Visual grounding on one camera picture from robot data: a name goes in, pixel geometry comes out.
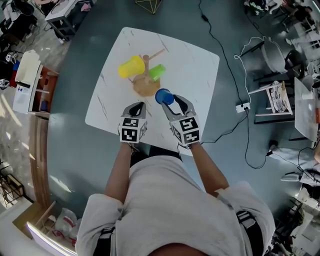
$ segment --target blue cup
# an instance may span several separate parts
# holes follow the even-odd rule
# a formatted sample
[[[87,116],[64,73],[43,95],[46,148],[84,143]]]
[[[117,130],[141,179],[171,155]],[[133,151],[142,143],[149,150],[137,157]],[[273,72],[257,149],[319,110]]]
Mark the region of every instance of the blue cup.
[[[171,105],[174,103],[175,98],[168,89],[161,88],[155,93],[155,101],[159,104],[165,103],[167,105]]]

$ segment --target black and white marker cube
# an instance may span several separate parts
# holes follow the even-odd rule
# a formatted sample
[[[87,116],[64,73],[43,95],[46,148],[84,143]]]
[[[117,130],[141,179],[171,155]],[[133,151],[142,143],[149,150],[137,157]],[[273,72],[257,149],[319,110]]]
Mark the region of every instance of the black and white marker cube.
[[[183,146],[200,141],[200,126],[197,115],[172,121],[170,126],[173,134]]]
[[[147,130],[147,121],[141,118],[121,117],[119,124],[121,142],[139,143]]]

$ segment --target wire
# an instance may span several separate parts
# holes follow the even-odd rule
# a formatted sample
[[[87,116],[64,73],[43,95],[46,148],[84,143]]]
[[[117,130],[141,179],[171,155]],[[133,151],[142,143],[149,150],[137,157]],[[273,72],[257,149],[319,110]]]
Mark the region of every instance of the wire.
[[[295,164],[295,163],[293,163],[293,162],[290,162],[290,161],[284,159],[281,155],[278,155],[278,154],[276,154],[276,153],[274,153],[274,152],[272,152],[272,154],[273,154],[273,155],[276,155],[276,156],[278,156],[278,157],[280,157],[280,158],[282,158],[284,161],[286,161],[286,162],[288,162],[288,163],[290,163],[290,164],[295,165],[295,166],[299,169],[299,166],[298,166],[297,164]]]
[[[245,14],[245,16],[247,17],[247,19],[250,21],[250,23],[254,26],[254,28],[256,29],[256,31],[258,31],[258,32],[264,37],[265,35],[262,34],[262,33],[260,32],[260,30],[259,30],[260,26],[259,26],[257,23],[252,22],[246,12],[244,12],[244,14]]]
[[[305,149],[311,149],[312,151],[315,150],[315,148],[311,148],[311,147],[305,147],[305,148],[301,149],[301,150],[299,151],[299,153],[298,153],[298,164],[295,164],[295,163],[293,163],[293,162],[291,162],[291,161],[288,161],[288,160],[284,159],[282,156],[280,156],[280,155],[278,155],[278,154],[276,154],[276,153],[274,153],[274,152],[272,152],[272,154],[280,157],[281,159],[283,159],[284,161],[286,161],[286,162],[288,162],[288,163],[290,163],[290,164],[295,165],[295,166],[297,167],[297,169],[298,169],[300,172],[302,172],[303,174],[305,174],[306,176],[308,176],[308,178],[310,178],[311,180],[313,180],[313,181],[315,181],[315,182],[319,182],[319,183],[320,183],[320,180],[316,179],[314,175],[312,176],[312,174],[311,174],[310,172],[308,172],[307,169],[306,169],[306,170],[303,170],[302,167],[301,167],[300,164],[299,164],[300,152],[303,151],[303,150],[305,150]]]
[[[248,114],[249,114],[249,110],[248,110],[248,108],[246,108],[245,112],[246,112],[246,120],[247,120],[247,125],[248,125],[248,141],[247,141],[247,143],[246,143],[246,149],[245,149],[245,153],[244,153],[244,160],[245,160],[245,162],[246,162],[246,164],[247,164],[248,166],[250,166],[250,167],[253,168],[253,169],[258,170],[258,169],[261,169],[262,167],[264,167],[264,165],[266,164],[267,155],[265,155],[263,163],[262,163],[261,165],[259,165],[259,166],[253,166],[253,165],[251,165],[251,164],[248,162],[248,160],[247,160],[247,152],[248,152],[249,141],[250,141],[250,135],[249,135],[249,134],[250,134],[250,131],[249,131],[249,115],[248,115]]]
[[[239,122],[235,125],[235,127],[233,127],[233,129],[232,129],[231,131],[229,131],[229,132],[227,132],[227,133],[221,134],[221,135],[220,135],[216,140],[214,140],[214,141],[203,141],[203,142],[201,142],[201,145],[202,145],[203,143],[212,143],[212,144],[214,144],[214,143],[216,143],[221,137],[233,133],[234,130],[238,127],[238,125],[239,125],[240,123],[242,123],[246,118],[247,118],[247,116],[246,116],[245,118],[243,118],[241,121],[239,121]]]
[[[220,41],[219,41],[217,38],[215,38],[214,35],[211,33],[212,25],[211,25],[209,19],[207,18],[207,16],[204,15],[204,13],[203,13],[203,11],[202,11],[202,9],[201,9],[201,6],[200,6],[201,3],[202,3],[202,0],[200,0],[200,1],[199,1],[199,4],[198,4],[198,7],[199,7],[199,9],[200,9],[200,11],[201,11],[201,18],[202,18],[205,22],[207,22],[207,23],[209,24],[209,26],[210,26],[209,34],[210,34],[211,37],[212,37],[214,40],[216,40],[216,41],[219,43],[219,45],[221,46],[221,49],[222,49],[222,52],[223,52],[223,56],[224,56],[225,61],[226,61],[226,65],[228,66],[228,69],[230,70],[231,76],[232,76],[232,78],[233,78],[233,81],[234,81],[234,84],[235,84],[235,87],[236,87],[236,92],[237,92],[239,101],[240,101],[241,104],[243,105],[244,103],[243,103],[243,101],[242,101],[241,98],[240,98],[238,85],[237,85],[235,76],[234,76],[234,74],[232,73],[232,70],[231,70],[231,68],[230,68],[230,66],[229,66],[229,62],[228,62],[228,59],[227,59],[227,56],[226,56],[226,53],[225,53],[225,49],[224,49],[223,45],[220,43]]]
[[[235,54],[235,55],[233,56],[236,60],[239,59],[239,60],[241,61],[242,66],[243,66],[243,69],[244,69],[244,87],[245,87],[246,92],[248,93],[248,96],[249,96],[249,105],[250,105],[250,103],[251,103],[251,97],[250,97],[250,94],[249,94],[249,91],[248,91],[248,88],[247,88],[247,85],[246,85],[246,84],[247,84],[247,70],[246,70],[245,65],[244,65],[244,62],[242,61],[242,59],[240,58],[240,56],[243,54],[246,46],[250,45],[252,38],[254,38],[254,39],[260,39],[261,41],[264,41],[266,37],[263,36],[262,38],[260,38],[260,37],[252,36],[252,37],[250,38],[249,42],[243,46],[240,55],[236,55],[236,54]]]
[[[28,49],[28,47],[29,47],[29,46],[31,46],[31,45],[34,43],[34,41],[35,41],[36,37],[40,34],[40,26],[37,26],[37,28],[38,28],[38,34],[36,34],[36,35],[34,36],[34,38],[33,38],[32,42],[31,42],[31,43],[29,43],[29,45],[25,48],[25,50],[24,50],[24,51],[26,51],[26,50]]]
[[[178,150],[178,154],[179,154],[179,157],[181,159],[181,154],[180,154],[179,147],[182,147],[182,148],[184,148],[186,150],[190,150],[191,149],[191,144],[189,144],[187,146],[183,146],[182,144],[178,143],[178,145],[176,146],[176,149]]]
[[[47,27],[48,24],[49,24],[49,23],[45,24],[45,26],[44,26],[44,28],[43,28],[43,31],[47,32],[47,31],[49,31],[49,30],[52,29],[52,26],[49,27],[48,29],[46,29],[46,27]]]

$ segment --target marble tabletop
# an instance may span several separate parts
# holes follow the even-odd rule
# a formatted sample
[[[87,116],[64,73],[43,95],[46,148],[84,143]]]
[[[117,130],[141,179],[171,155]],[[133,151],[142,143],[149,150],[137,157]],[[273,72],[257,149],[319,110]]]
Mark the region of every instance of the marble tabletop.
[[[50,13],[45,17],[45,21],[59,19],[63,16],[67,17],[70,11],[76,6],[79,1],[80,0],[60,0],[50,11]]]
[[[145,102],[147,132],[143,143],[177,151],[178,139],[170,131],[169,121],[154,96],[141,97],[133,89],[131,80],[118,75],[118,66],[132,56],[163,53],[150,60],[149,68],[163,64],[166,68],[160,78],[161,88],[181,95],[193,103],[203,132],[213,96],[219,66],[219,57],[184,41],[145,30],[124,27],[117,37],[96,82],[86,113],[85,123],[104,131],[118,134],[120,116],[125,107]],[[172,110],[180,112],[173,103]],[[182,154],[191,152],[179,149]]]

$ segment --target yellow cup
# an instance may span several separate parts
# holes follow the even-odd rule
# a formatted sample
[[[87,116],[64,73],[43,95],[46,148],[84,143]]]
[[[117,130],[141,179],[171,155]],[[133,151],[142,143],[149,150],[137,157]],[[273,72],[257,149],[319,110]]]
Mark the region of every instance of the yellow cup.
[[[139,56],[132,56],[130,60],[118,67],[118,73],[122,78],[141,75],[145,72],[145,63]]]

